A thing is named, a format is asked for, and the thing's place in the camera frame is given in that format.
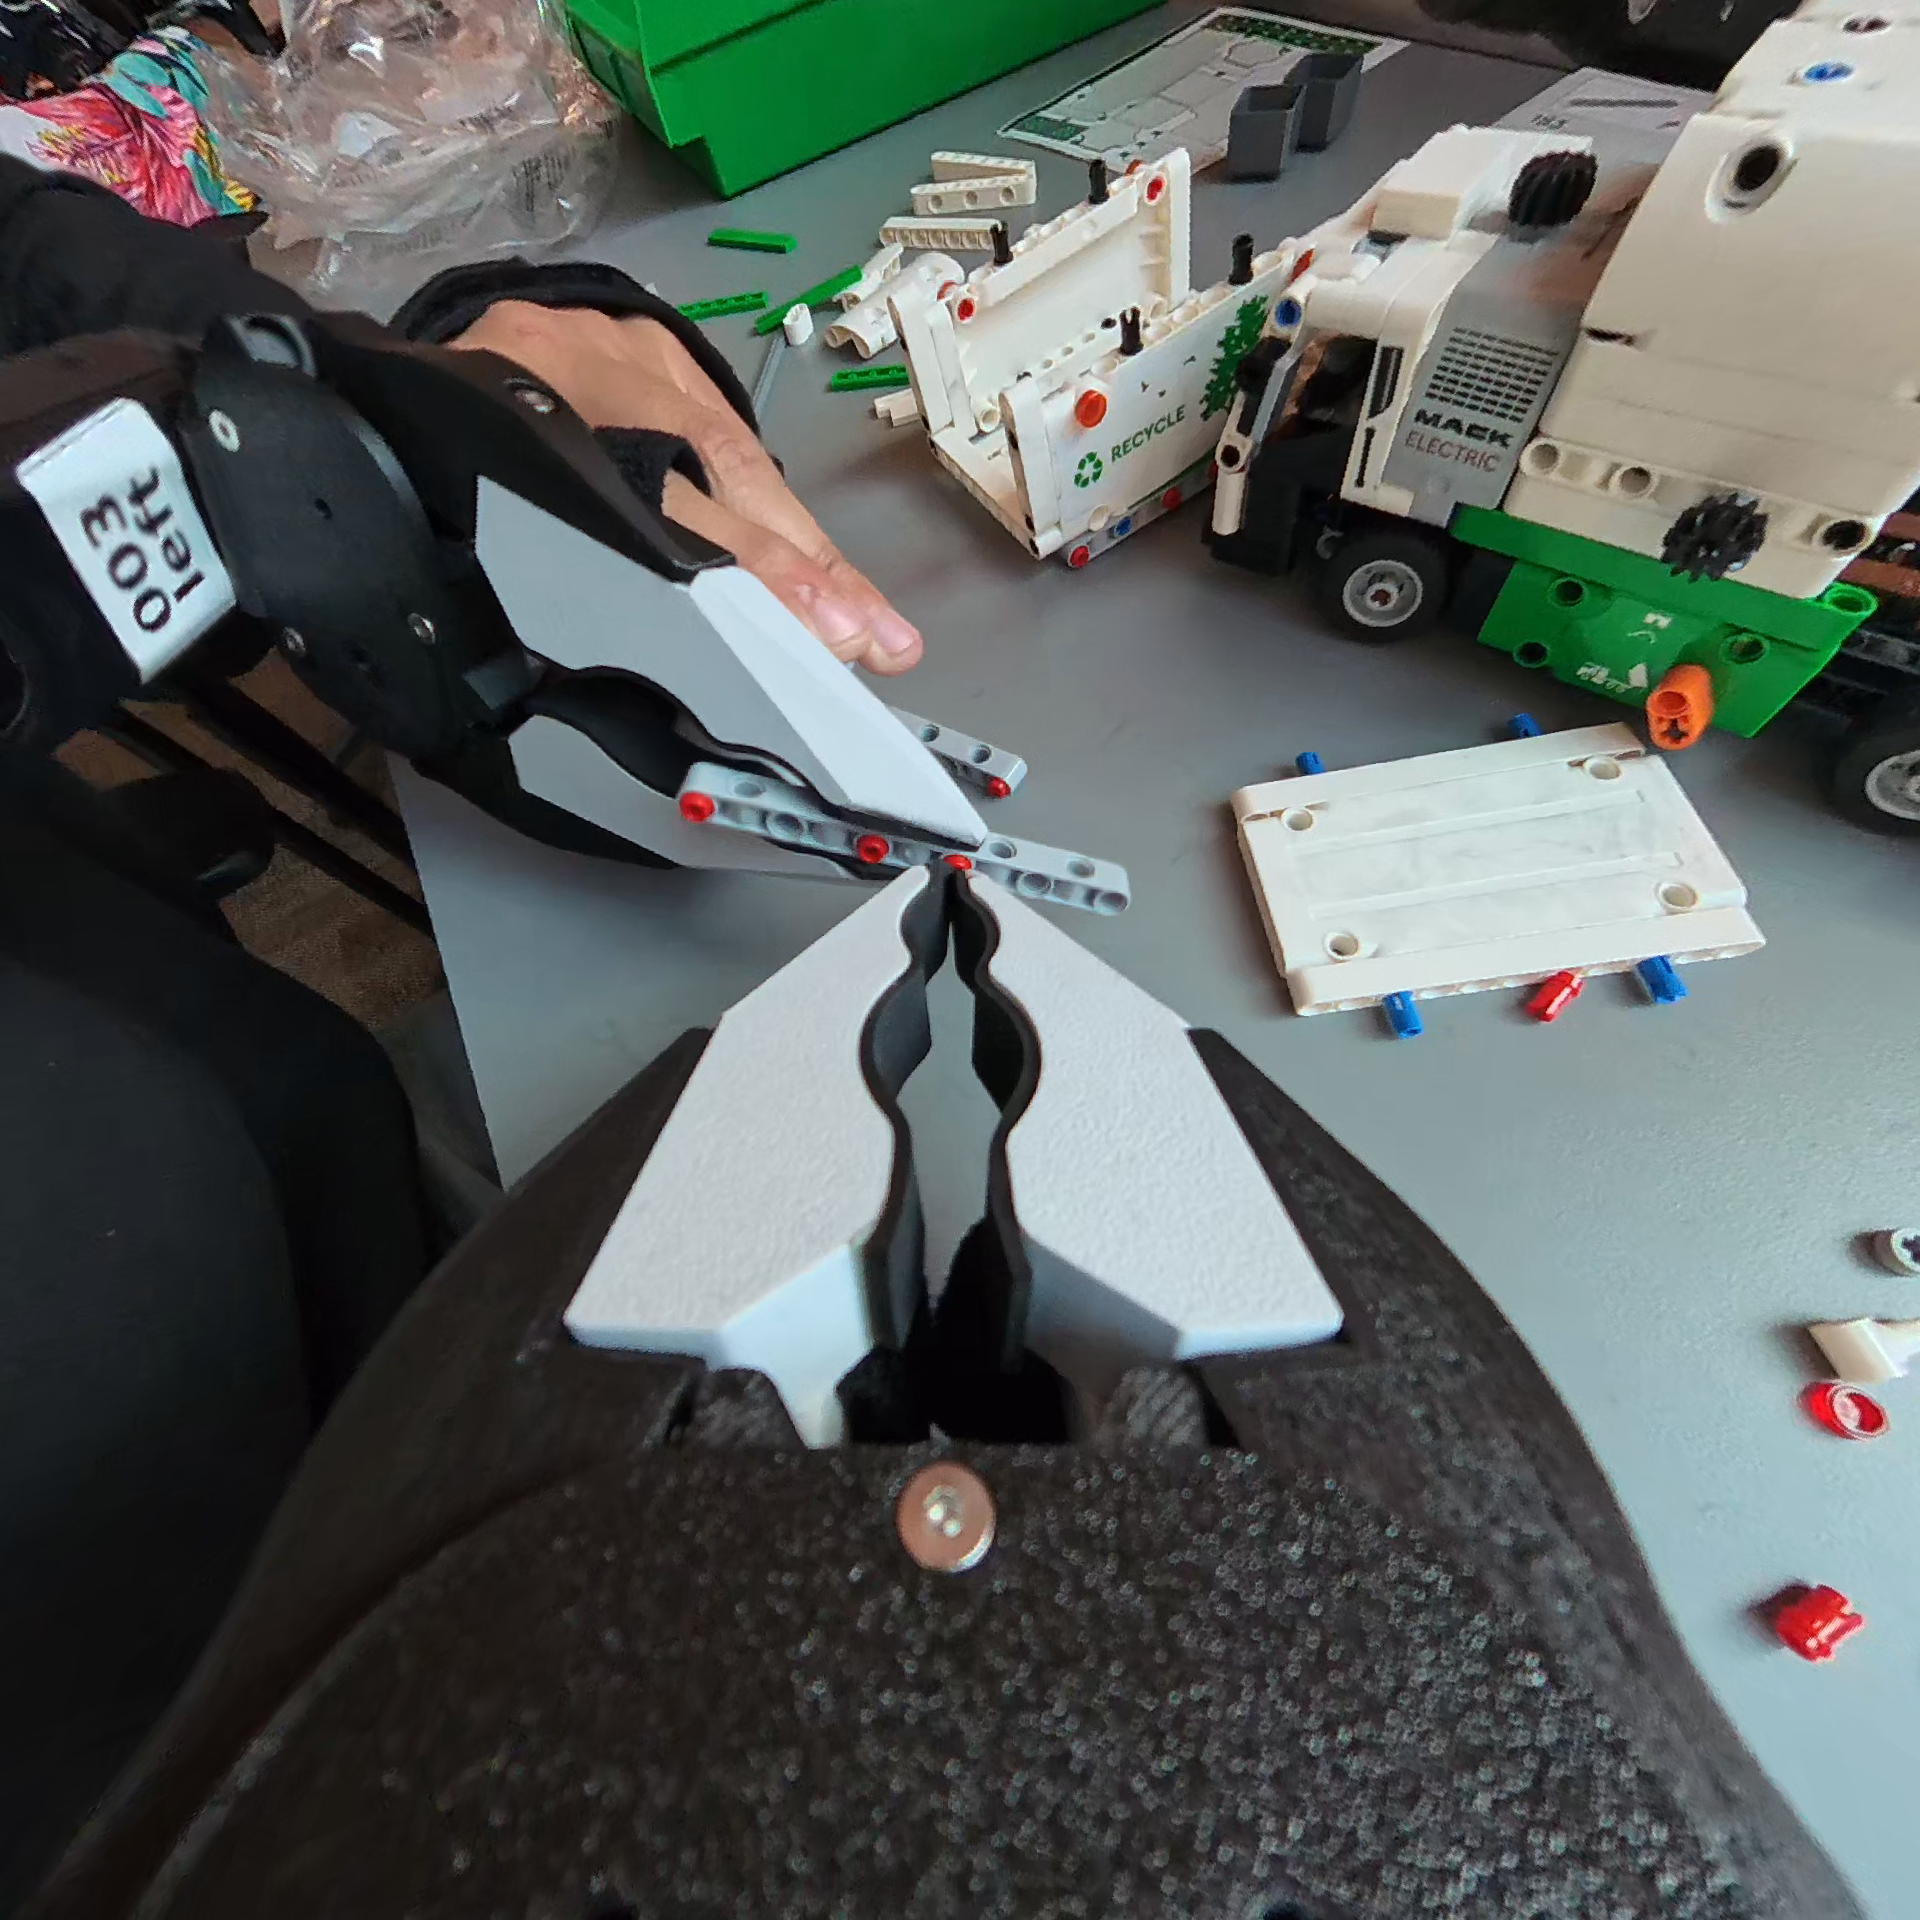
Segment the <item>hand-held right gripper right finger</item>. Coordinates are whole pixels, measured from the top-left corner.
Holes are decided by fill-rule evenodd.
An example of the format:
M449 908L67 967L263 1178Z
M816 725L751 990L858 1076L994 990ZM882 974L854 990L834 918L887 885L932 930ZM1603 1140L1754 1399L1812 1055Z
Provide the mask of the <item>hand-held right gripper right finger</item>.
M1000 1103L991 1318L1014 1358L1145 1365L1343 1327L1203 1033L992 879L954 883L954 959Z

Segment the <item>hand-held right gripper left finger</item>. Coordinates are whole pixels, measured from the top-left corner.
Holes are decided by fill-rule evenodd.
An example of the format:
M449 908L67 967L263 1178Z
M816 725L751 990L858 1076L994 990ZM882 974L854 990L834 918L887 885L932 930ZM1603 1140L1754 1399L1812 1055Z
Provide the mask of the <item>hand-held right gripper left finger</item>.
M899 1095L946 905L911 870L726 1012L566 1310L575 1340L756 1372L806 1445L846 1437L839 1385L926 1315Z

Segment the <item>grey lego beam red pins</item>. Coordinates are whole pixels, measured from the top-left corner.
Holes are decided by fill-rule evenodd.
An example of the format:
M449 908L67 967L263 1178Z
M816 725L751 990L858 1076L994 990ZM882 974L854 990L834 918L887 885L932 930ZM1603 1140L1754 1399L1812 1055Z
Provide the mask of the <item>grey lego beam red pins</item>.
M1027 762L991 740L968 735L924 715L891 706L889 714L938 758L952 780L977 789L991 799L1017 793L1027 777Z
M755 842L769 857L798 857L860 879L882 883L915 868L948 874L942 853L964 853L975 857L972 875L1031 903L1116 917L1134 901L1127 870L1113 861L1001 831L964 845L916 826L854 823L803 783L721 762L692 762L680 789L680 811L690 823Z

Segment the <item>white lego panel blue pins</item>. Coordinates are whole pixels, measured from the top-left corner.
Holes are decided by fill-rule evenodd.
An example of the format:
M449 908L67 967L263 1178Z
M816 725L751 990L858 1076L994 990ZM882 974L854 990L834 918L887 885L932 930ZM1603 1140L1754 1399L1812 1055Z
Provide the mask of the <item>white lego panel blue pins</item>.
M1299 1017L1643 977L1766 947L1750 892L1632 727L1249 783L1230 811Z

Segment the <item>white lego container assembly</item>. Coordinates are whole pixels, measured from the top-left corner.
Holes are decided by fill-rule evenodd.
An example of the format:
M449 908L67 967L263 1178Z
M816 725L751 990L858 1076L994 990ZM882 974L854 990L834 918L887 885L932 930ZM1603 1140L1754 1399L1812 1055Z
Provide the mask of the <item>white lego container assembly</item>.
M1033 558L1084 567L1215 479L1238 371L1299 246L1192 286L1192 157L1139 159L994 263L889 298L939 463Z

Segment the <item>pile of white lego pieces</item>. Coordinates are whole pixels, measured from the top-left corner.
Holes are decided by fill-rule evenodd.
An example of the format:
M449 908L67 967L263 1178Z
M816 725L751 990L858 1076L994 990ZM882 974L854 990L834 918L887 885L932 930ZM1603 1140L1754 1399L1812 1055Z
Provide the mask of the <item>pile of white lego pieces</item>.
M929 179L908 190L906 210L878 226L878 246L858 268L867 278L812 319L830 351L860 366L900 346L896 303L946 298L977 263L1010 246L1009 222L1039 202L1039 164L1000 153L936 151Z

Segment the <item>small white lego piece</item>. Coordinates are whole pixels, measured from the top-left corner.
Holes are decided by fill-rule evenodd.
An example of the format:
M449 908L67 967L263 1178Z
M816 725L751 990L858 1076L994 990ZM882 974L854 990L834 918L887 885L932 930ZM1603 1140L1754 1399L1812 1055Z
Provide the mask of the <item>small white lego piece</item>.
M1811 1323L1808 1338L1828 1365L1831 1378L1850 1385L1887 1385L1919 1365L1919 1316L1856 1316Z

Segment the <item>dark grey lego bin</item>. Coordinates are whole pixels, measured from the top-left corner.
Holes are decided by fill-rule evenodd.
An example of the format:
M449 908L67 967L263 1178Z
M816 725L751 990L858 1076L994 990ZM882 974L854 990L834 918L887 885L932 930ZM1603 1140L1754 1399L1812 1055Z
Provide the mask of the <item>dark grey lego bin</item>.
M1230 183L1273 183L1299 151L1305 85L1296 81L1244 87L1232 105L1220 177Z
M1322 153L1347 131L1360 97L1366 52L1310 52L1287 74L1299 91L1295 151Z

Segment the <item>red lego connector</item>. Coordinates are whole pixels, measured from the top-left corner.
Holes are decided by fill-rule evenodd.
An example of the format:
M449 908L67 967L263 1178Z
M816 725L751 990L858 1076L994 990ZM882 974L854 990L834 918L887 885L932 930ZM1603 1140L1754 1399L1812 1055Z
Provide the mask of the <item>red lego connector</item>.
M1794 1581L1768 1595L1761 1615L1768 1631L1794 1657L1824 1665L1865 1629L1865 1615L1836 1587Z

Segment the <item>white green lego truck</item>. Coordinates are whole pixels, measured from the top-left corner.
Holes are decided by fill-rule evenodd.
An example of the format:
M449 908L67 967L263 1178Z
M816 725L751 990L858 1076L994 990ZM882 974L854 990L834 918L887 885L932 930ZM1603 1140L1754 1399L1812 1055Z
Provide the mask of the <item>white green lego truck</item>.
M1915 5L1774 20L1664 153L1448 127L1300 238L1209 547L1681 753L1803 706L1915 836Z

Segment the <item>person's left hand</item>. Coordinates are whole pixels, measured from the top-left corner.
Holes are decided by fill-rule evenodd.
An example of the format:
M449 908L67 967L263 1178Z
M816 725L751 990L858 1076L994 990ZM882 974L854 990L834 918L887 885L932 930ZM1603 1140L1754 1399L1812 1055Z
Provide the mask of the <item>person's left hand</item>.
M706 479L666 478L670 518L726 547L838 661L904 675L922 658L922 633L839 553L788 492L756 429L662 322L499 302L451 346L515 362L593 427L654 427L684 439Z

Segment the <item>clear plastic bag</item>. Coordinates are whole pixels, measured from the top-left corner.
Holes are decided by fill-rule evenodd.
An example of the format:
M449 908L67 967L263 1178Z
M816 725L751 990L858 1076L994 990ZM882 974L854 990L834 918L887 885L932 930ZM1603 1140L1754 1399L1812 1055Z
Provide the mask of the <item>clear plastic bag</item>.
M279 5L284 51L209 54L207 116L271 271L386 318L443 268L548 255L617 171L617 110L562 5Z

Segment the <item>colourful floral cloth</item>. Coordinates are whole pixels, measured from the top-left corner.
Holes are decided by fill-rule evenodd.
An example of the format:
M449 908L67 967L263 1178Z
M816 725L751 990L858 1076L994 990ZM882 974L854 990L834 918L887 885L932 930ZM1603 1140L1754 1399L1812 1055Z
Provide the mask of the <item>colourful floral cloth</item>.
M209 121L218 47L271 54L238 5L2 5L2 156L177 226L257 217Z

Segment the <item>green plastic bin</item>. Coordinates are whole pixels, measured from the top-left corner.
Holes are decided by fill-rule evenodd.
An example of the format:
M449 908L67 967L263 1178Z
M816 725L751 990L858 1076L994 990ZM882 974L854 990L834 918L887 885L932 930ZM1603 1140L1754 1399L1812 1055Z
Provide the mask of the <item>green plastic bin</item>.
M731 199L1145 3L566 3L596 85Z

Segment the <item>green white sticker sheet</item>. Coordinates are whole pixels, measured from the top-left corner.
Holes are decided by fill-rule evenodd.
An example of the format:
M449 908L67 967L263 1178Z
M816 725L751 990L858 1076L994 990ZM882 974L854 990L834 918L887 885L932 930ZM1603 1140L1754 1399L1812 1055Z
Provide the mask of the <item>green white sticker sheet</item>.
M1001 138L1113 170L1172 149L1207 167L1227 151L1230 116L1244 90L1281 85L1310 54L1379 66L1404 38L1343 31L1250 6L1216 6L1091 81L1000 127Z

